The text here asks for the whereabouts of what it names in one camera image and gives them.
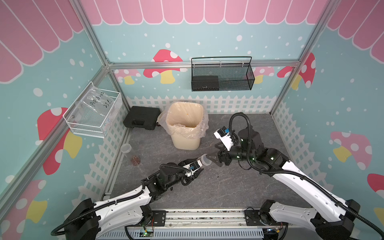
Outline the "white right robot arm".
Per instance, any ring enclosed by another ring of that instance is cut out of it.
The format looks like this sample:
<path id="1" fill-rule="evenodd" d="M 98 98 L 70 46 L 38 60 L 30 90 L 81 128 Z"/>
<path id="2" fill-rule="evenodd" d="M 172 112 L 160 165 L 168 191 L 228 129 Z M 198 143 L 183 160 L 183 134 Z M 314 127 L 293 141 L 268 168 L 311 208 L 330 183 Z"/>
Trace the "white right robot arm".
<path id="1" fill-rule="evenodd" d="M 266 148 L 258 132 L 251 128 L 237 135 L 226 127 L 214 133 L 221 142 L 216 145 L 218 153 L 209 159 L 218 166 L 230 165 L 233 161 L 247 162 L 255 169 L 285 184 L 310 207 L 288 206 L 274 200 L 266 200 L 259 209 L 259 219 L 264 225 L 283 222 L 312 230 L 323 240 L 350 240 L 355 227 L 354 213 L 360 205 L 334 196 L 300 171 L 286 155 L 273 148 Z"/>

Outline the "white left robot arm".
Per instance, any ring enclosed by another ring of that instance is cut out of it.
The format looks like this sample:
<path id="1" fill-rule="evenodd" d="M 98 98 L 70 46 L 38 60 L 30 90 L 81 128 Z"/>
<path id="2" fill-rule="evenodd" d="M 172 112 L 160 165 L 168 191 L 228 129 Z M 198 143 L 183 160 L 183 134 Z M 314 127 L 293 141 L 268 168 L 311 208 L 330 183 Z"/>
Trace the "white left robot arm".
<path id="1" fill-rule="evenodd" d="M 120 227 L 145 226 L 153 218 L 150 203 L 160 199 L 175 184 L 188 186 L 204 166 L 206 163 L 201 158 L 162 164 L 128 193 L 99 202 L 85 199 L 67 217 L 58 233 L 64 234 L 67 240 L 95 240 Z"/>

